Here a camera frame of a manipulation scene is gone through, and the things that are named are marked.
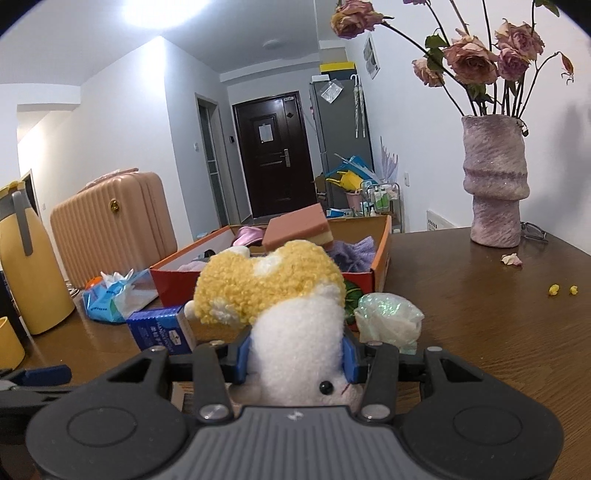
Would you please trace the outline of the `small blue tissue packet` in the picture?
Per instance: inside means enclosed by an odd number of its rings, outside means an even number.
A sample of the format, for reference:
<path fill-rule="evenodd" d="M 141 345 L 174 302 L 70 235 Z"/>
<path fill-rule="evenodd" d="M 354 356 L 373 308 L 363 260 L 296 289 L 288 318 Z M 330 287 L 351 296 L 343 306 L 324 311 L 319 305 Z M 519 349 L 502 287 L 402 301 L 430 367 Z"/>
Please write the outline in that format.
<path fill-rule="evenodd" d="M 197 345 L 183 306 L 136 311 L 126 325 L 141 351 L 162 346 L 171 355 L 183 355 Z"/>

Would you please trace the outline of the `yellow white plush toy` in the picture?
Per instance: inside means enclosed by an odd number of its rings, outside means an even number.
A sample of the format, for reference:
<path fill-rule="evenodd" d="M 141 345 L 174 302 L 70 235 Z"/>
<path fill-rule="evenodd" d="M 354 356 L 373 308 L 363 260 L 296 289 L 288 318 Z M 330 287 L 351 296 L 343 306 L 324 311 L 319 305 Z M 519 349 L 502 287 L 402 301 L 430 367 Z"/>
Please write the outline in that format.
<path fill-rule="evenodd" d="M 245 247 L 212 256 L 184 314 L 249 327 L 245 382 L 229 389 L 235 404 L 356 409 L 362 388 L 342 367 L 345 304 L 344 277 L 325 249 L 291 240 L 263 256 Z"/>

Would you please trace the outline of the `purple knitted cloth pouch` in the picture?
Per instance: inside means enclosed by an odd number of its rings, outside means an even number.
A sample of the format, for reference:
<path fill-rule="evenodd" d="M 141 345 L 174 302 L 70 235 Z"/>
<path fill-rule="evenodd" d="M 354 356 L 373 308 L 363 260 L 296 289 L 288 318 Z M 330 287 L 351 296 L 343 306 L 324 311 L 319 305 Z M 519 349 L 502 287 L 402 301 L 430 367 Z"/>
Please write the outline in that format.
<path fill-rule="evenodd" d="M 376 255 L 374 238 L 368 236 L 356 243 L 335 240 L 327 253 L 342 272 L 368 272 Z"/>

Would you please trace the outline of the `pink yellow layered sponge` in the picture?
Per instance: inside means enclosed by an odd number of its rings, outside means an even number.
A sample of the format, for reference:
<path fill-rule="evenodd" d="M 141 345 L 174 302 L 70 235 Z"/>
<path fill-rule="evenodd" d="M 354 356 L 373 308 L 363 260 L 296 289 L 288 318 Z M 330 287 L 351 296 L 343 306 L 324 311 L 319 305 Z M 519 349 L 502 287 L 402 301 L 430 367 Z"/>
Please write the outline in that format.
<path fill-rule="evenodd" d="M 263 235 L 263 248 L 274 251 L 291 240 L 307 240 L 325 248 L 332 245 L 334 236 L 320 203 L 270 219 Z"/>

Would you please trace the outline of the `purple satin scrunchie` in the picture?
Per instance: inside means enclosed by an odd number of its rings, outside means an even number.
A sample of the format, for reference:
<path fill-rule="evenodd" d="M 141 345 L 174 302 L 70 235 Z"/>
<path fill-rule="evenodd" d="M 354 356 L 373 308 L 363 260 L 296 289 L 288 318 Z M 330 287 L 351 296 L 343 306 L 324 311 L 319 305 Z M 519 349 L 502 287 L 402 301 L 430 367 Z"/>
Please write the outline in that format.
<path fill-rule="evenodd" d="M 263 245 L 263 237 L 266 230 L 259 226 L 245 225 L 238 229 L 235 240 L 233 240 L 233 246 L 250 247 Z"/>

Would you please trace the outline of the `light pink soft cloth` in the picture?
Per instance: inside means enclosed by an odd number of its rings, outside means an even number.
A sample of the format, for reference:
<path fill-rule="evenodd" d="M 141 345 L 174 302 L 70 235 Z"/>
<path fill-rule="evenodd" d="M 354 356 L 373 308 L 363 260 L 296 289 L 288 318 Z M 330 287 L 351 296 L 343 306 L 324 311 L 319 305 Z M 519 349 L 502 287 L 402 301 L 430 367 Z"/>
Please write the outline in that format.
<path fill-rule="evenodd" d="M 185 263 L 177 268 L 180 272 L 201 272 L 207 266 L 207 263 L 202 260 L 193 260 Z"/>

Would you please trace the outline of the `yellow ceramic mug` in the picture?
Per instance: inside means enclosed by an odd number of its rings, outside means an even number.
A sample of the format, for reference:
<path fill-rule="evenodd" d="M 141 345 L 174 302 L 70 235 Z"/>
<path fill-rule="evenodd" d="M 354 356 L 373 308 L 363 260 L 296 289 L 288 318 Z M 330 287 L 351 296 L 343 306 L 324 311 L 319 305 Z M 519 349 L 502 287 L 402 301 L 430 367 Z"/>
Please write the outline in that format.
<path fill-rule="evenodd" d="M 25 350 L 7 317 L 0 320 L 0 368 L 16 369 L 25 358 Z"/>

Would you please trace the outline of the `iridescent white plastic pouch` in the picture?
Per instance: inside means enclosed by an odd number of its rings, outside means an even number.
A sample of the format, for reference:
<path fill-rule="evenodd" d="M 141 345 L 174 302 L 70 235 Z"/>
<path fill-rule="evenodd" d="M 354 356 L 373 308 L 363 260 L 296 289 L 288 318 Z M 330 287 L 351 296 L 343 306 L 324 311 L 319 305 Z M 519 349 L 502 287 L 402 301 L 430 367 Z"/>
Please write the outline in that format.
<path fill-rule="evenodd" d="M 422 332 L 424 313 L 408 299 L 391 293 L 363 295 L 355 309 L 360 341 L 395 345 L 414 355 Z"/>

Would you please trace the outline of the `yellow thermos jug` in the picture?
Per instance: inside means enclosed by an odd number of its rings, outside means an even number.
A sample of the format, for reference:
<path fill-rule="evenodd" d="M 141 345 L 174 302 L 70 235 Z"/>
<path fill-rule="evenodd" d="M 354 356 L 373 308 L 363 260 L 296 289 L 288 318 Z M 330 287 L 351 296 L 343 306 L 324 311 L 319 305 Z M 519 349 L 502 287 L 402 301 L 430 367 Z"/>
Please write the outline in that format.
<path fill-rule="evenodd" d="M 50 238 L 22 181 L 1 189 L 1 267 L 31 335 L 54 328 L 74 311 Z"/>

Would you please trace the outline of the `blue tissue pack open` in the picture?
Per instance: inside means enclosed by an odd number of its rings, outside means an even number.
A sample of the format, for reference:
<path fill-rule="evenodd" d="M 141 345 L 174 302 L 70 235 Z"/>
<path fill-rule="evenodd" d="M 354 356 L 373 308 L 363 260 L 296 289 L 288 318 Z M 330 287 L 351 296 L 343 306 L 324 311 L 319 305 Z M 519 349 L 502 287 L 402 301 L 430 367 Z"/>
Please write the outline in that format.
<path fill-rule="evenodd" d="M 158 297 L 148 269 L 122 275 L 101 273 L 101 280 L 83 292 L 86 316 L 107 324 L 123 324 Z"/>

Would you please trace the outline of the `orange fruit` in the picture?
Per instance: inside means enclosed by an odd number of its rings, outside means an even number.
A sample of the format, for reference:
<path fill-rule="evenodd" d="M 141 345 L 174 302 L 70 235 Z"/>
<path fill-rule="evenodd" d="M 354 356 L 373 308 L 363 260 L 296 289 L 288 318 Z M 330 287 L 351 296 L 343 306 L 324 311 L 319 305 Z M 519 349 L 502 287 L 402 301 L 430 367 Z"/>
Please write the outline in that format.
<path fill-rule="evenodd" d="M 84 289 L 85 290 L 91 289 L 95 285 L 101 284 L 102 282 L 103 282 L 103 278 L 101 276 L 93 277 L 92 279 L 90 279 L 86 282 Z"/>

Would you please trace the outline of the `red orange cardboard box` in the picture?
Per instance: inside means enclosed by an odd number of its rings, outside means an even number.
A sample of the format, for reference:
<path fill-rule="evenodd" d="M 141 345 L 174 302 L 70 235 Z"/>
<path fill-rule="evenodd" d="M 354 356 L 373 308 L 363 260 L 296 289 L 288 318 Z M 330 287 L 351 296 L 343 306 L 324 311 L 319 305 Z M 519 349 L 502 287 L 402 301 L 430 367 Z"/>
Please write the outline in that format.
<path fill-rule="evenodd" d="M 223 227 L 151 266 L 150 274 L 163 306 L 183 306 L 186 316 L 204 324 L 252 325 L 274 306 L 295 299 L 332 302 L 342 321 L 349 301 L 383 291 L 392 222 L 385 215 L 328 221 L 334 241 L 374 238 L 376 255 L 368 272 L 342 272 L 327 253 L 332 245 L 307 240 L 291 240 L 270 252 L 263 245 L 233 246 L 240 227 Z M 207 266 L 201 272 L 177 270 L 193 260 Z"/>

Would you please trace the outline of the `pink ribbed suitcase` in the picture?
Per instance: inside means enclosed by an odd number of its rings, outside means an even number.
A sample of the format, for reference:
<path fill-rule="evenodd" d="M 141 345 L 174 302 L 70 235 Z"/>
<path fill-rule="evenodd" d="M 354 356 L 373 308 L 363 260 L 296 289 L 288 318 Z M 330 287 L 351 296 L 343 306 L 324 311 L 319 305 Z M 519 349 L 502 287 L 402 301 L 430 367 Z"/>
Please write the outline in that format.
<path fill-rule="evenodd" d="M 177 250 L 162 181 L 136 168 L 94 180 L 52 210 L 50 225 L 79 289 L 101 273 L 139 272 Z"/>

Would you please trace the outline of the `yellow blue bags pile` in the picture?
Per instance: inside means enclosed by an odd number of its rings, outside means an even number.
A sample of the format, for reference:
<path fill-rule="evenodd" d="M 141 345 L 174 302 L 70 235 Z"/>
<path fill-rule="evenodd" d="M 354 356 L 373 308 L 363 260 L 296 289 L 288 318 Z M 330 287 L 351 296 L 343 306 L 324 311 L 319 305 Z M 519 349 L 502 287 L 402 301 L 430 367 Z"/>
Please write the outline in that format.
<path fill-rule="evenodd" d="M 349 158 L 337 155 L 342 160 L 337 168 L 325 173 L 325 181 L 338 186 L 346 192 L 356 192 L 363 189 L 363 184 L 379 185 L 377 174 L 363 162 L 359 156 Z"/>

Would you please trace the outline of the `fallen pink petal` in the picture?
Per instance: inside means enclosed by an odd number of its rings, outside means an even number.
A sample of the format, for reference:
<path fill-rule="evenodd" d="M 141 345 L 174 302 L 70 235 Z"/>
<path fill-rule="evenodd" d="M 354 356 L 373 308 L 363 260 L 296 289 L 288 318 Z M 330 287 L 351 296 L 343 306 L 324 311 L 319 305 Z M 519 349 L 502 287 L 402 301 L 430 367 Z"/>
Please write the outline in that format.
<path fill-rule="evenodd" d="M 522 267 L 523 261 L 519 258 L 517 253 L 503 255 L 501 262 L 506 266 Z"/>

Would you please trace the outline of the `dark brown entrance door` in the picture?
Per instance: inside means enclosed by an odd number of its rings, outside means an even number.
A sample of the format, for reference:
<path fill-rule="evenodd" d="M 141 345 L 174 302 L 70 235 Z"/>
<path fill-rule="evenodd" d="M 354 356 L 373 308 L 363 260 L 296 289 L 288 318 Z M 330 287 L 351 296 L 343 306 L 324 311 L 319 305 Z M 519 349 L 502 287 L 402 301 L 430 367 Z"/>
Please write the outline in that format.
<path fill-rule="evenodd" d="M 317 202 L 300 95 L 288 92 L 232 106 L 252 217 Z"/>

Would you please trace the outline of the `black eyeglasses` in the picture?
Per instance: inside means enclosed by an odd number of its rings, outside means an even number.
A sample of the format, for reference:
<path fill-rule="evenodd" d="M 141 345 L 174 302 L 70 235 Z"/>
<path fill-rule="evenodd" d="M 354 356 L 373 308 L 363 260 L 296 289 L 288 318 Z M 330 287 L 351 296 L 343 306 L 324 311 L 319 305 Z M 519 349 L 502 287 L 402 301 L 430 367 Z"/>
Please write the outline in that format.
<path fill-rule="evenodd" d="M 548 243 L 547 232 L 530 222 L 521 223 L 521 236 L 526 240 Z"/>

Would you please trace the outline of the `pink textured ceramic vase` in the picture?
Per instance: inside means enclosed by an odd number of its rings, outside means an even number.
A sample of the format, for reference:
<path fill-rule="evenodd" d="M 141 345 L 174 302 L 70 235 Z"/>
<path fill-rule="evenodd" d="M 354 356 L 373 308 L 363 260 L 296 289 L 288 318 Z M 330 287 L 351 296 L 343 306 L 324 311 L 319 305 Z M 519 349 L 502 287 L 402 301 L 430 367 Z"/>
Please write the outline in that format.
<path fill-rule="evenodd" d="M 464 190 L 473 196 L 471 240 L 508 249 L 521 238 L 520 202 L 530 195 L 523 123 L 507 115 L 462 118 Z"/>

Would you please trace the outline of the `grey refrigerator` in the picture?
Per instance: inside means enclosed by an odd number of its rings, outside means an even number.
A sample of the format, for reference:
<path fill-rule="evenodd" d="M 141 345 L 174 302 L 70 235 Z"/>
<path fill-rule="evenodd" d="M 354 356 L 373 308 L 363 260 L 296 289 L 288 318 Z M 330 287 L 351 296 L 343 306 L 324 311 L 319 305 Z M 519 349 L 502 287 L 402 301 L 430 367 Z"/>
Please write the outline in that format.
<path fill-rule="evenodd" d="M 312 117 L 315 120 L 318 148 L 321 153 L 322 173 L 325 178 L 335 178 L 329 175 L 332 170 L 340 170 L 342 159 L 359 156 L 365 165 L 374 169 L 372 146 L 370 145 L 369 128 L 363 132 L 363 122 L 359 120 L 356 126 L 356 106 L 353 88 L 355 87 L 355 73 L 353 71 L 332 72 L 329 80 L 311 82 L 310 98 Z M 329 103 L 322 97 L 322 92 L 335 83 L 342 87 L 342 91 Z"/>

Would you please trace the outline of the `white folded umbrella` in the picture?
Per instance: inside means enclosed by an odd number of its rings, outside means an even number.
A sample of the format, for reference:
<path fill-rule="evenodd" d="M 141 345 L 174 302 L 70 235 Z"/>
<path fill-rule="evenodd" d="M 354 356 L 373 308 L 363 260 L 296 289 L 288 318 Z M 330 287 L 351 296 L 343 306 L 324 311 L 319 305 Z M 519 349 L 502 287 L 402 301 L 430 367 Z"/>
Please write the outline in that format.
<path fill-rule="evenodd" d="M 363 99 L 363 86 L 358 74 L 351 76 L 353 81 L 353 104 L 355 104 L 355 136 L 367 137 L 365 99 Z"/>

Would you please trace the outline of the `yellow box on fridge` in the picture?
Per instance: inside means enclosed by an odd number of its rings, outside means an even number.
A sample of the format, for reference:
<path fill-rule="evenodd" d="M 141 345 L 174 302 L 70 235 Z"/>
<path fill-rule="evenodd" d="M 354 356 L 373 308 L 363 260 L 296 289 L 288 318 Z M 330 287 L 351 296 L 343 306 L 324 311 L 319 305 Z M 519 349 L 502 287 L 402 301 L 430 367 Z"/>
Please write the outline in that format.
<path fill-rule="evenodd" d="M 356 64 L 353 62 L 332 62 L 332 63 L 322 63 L 320 65 L 320 72 L 322 74 L 329 74 L 332 72 L 342 72 L 342 71 L 355 71 Z"/>

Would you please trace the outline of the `dried pink rose bouquet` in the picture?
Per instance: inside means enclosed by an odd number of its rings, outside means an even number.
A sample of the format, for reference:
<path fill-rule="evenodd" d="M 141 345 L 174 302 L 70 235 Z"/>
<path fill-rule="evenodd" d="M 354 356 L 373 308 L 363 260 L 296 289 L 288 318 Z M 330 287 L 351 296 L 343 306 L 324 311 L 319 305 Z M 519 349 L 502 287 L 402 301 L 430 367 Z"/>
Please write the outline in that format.
<path fill-rule="evenodd" d="M 558 58 L 561 77 L 567 85 L 575 81 L 575 67 L 561 51 L 545 55 L 546 45 L 537 30 L 536 12 L 546 9 L 555 16 L 559 8 L 552 1 L 532 1 L 530 19 L 514 24 L 505 19 L 491 28 L 488 4 L 482 3 L 486 39 L 470 30 L 455 1 L 450 3 L 460 22 L 456 35 L 449 35 L 432 1 L 412 1 L 426 8 L 436 28 L 420 43 L 391 24 L 393 16 L 379 12 L 370 1 L 339 1 L 332 13 L 332 32 L 344 40 L 353 40 L 379 26 L 417 47 L 422 57 L 413 61 L 417 78 L 429 88 L 446 89 L 448 79 L 462 87 L 476 116 L 505 115 L 520 120 L 533 94 L 543 68 Z"/>

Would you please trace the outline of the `white board leaning on wall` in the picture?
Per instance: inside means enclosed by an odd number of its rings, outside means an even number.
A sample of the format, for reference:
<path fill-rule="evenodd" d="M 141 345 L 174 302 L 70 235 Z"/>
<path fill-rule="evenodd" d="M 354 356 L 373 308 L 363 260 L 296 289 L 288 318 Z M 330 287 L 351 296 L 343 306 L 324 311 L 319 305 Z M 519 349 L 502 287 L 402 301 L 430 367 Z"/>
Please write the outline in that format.
<path fill-rule="evenodd" d="M 427 220 L 427 230 L 428 231 L 437 231 L 437 230 L 446 230 L 446 229 L 455 229 L 456 225 L 453 224 L 451 221 L 445 219 L 441 215 L 437 214 L 432 210 L 428 210 L 426 212 L 426 220 Z"/>

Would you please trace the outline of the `wall electrical panel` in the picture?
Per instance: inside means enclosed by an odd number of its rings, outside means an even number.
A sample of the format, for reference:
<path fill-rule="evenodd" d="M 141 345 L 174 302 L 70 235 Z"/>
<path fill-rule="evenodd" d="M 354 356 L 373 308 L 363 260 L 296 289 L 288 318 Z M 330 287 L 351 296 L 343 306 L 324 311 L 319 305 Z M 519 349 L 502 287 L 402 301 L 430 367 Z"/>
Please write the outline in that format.
<path fill-rule="evenodd" d="M 373 37 L 368 34 L 365 45 L 363 45 L 363 59 L 365 60 L 366 70 L 370 79 L 374 79 L 380 72 L 380 64 L 377 58 Z"/>

